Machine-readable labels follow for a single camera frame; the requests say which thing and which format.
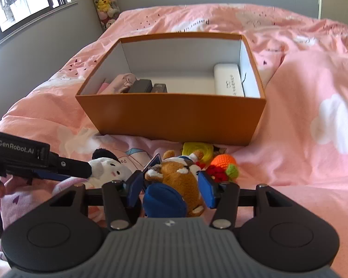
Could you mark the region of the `yellow tape measure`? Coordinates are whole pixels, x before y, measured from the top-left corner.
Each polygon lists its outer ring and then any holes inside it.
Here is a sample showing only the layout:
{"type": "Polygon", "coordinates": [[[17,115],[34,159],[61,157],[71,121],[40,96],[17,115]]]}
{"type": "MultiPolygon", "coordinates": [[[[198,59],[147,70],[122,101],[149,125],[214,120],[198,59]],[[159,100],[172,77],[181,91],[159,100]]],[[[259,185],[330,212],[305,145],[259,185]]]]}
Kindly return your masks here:
{"type": "Polygon", "coordinates": [[[209,163],[214,156],[214,146],[212,144],[203,142],[185,142],[182,148],[182,154],[190,156],[196,151],[200,151],[203,154],[202,161],[209,163]]]}

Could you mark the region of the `orange crochet carrot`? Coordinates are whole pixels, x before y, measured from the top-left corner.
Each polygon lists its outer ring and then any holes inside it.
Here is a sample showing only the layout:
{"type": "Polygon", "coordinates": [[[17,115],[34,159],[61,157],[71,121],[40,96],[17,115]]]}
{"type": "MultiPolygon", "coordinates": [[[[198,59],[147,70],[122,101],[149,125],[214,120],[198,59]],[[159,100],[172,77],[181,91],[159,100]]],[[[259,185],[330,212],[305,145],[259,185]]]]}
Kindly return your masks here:
{"type": "Polygon", "coordinates": [[[206,169],[215,183],[235,182],[239,176],[236,159],[230,154],[219,154],[206,169]]]}

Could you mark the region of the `pink zip pouch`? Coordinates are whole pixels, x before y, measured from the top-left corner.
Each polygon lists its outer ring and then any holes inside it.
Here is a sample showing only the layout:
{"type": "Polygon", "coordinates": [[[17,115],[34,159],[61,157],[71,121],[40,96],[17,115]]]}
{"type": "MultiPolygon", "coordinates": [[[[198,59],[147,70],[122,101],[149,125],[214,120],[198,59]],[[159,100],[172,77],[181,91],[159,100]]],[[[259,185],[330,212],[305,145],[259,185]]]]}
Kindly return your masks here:
{"type": "Polygon", "coordinates": [[[110,83],[104,82],[97,94],[127,93],[136,80],[136,76],[132,73],[120,74],[110,83]]]}

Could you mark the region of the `orange cardboard box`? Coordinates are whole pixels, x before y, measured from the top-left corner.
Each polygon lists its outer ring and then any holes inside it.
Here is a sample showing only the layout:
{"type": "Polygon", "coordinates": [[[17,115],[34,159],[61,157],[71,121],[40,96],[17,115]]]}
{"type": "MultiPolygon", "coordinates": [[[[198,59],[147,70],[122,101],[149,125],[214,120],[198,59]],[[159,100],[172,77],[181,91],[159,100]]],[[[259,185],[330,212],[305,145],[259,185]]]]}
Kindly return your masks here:
{"type": "Polygon", "coordinates": [[[243,35],[158,33],[119,38],[76,95],[101,134],[246,146],[266,105],[255,58],[243,35]],[[214,66],[239,66],[244,97],[216,95],[214,66]],[[97,94],[120,74],[164,83],[167,93],[97,94]]]}

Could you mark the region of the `pink printed duvet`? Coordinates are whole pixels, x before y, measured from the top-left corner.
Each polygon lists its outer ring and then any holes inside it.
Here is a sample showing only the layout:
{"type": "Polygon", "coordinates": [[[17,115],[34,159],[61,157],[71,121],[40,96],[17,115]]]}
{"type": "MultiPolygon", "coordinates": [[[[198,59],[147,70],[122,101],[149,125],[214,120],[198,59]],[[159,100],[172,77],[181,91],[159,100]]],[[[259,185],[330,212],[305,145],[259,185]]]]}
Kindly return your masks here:
{"type": "Polygon", "coordinates": [[[0,131],[45,142],[88,161],[112,151],[130,170],[182,145],[101,136],[75,98],[121,37],[167,32],[239,33],[256,59],[267,104],[249,146],[228,146],[243,188],[266,183],[328,221],[339,234],[333,269],[348,277],[348,26],[250,4],[163,6],[125,11],[49,80],[13,104],[0,131]]]}

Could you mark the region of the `white pink plush toy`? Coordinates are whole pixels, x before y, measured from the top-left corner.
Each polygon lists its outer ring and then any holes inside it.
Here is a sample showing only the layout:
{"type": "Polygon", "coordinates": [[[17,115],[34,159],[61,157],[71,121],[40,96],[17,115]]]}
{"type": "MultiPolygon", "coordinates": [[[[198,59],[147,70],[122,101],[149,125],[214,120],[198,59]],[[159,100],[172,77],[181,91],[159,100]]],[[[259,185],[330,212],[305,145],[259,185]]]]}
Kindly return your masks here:
{"type": "Polygon", "coordinates": [[[114,180],[126,181],[132,175],[132,171],[106,149],[96,149],[88,163],[92,167],[92,175],[83,183],[87,189],[101,188],[103,184],[114,180]]]}

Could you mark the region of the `white glasses case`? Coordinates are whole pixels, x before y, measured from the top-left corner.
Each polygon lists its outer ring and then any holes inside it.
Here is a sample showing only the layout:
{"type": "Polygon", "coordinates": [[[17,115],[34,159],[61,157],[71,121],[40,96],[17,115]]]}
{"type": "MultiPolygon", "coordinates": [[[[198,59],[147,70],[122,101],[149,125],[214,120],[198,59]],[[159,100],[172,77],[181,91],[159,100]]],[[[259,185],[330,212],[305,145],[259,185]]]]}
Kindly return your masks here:
{"type": "Polygon", "coordinates": [[[244,97],[239,66],[235,63],[218,63],[214,66],[216,95],[244,97]]]}

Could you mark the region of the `brown fox plush keychain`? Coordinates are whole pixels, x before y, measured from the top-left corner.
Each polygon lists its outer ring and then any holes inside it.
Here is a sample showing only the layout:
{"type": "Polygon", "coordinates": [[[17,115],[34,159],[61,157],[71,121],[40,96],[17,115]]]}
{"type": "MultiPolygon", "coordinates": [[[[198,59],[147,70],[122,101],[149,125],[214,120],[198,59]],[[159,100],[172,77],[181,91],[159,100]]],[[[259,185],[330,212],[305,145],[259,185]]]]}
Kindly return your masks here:
{"type": "Polygon", "coordinates": [[[149,167],[145,173],[149,185],[142,199],[147,217],[182,218],[203,214],[203,199],[198,188],[202,158],[200,151],[190,156],[177,156],[169,150],[160,164],[149,167]]]}

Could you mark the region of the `small black box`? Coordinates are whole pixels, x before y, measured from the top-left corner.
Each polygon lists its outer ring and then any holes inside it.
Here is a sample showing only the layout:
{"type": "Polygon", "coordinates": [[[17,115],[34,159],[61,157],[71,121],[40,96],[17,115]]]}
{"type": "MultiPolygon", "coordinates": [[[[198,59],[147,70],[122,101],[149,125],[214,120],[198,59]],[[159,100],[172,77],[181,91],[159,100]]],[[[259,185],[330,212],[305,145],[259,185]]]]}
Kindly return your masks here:
{"type": "Polygon", "coordinates": [[[139,79],[136,80],[130,87],[128,93],[150,93],[153,89],[153,84],[151,80],[148,79],[139,79]]]}

